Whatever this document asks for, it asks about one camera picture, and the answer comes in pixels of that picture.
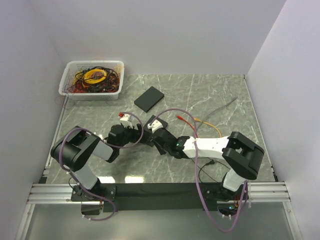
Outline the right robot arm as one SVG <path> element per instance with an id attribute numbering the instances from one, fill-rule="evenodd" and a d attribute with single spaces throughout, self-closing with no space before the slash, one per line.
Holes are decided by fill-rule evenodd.
<path id="1" fill-rule="evenodd" d="M 164 127 L 151 130 L 151 141 L 161 155 L 176 159 L 224 159 L 230 166 L 220 187 L 220 195 L 230 200 L 246 180 L 256 180 L 265 151 L 240 132 L 220 138 L 175 137 Z"/>

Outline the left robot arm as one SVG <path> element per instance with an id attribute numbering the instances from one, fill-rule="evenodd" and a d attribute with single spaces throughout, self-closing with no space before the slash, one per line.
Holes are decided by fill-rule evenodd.
<path id="1" fill-rule="evenodd" d="M 95 201 L 103 195 L 103 190 L 101 181 L 89 167 L 88 160 L 91 155 L 112 163 L 119 156 L 120 149 L 129 143 L 139 143 L 143 139 L 143 133 L 140 123 L 136 127 L 116 124 L 102 140 L 94 133 L 75 126 L 70 134 L 66 134 L 53 145 L 50 156 L 84 187 L 83 196 L 89 201 Z"/>

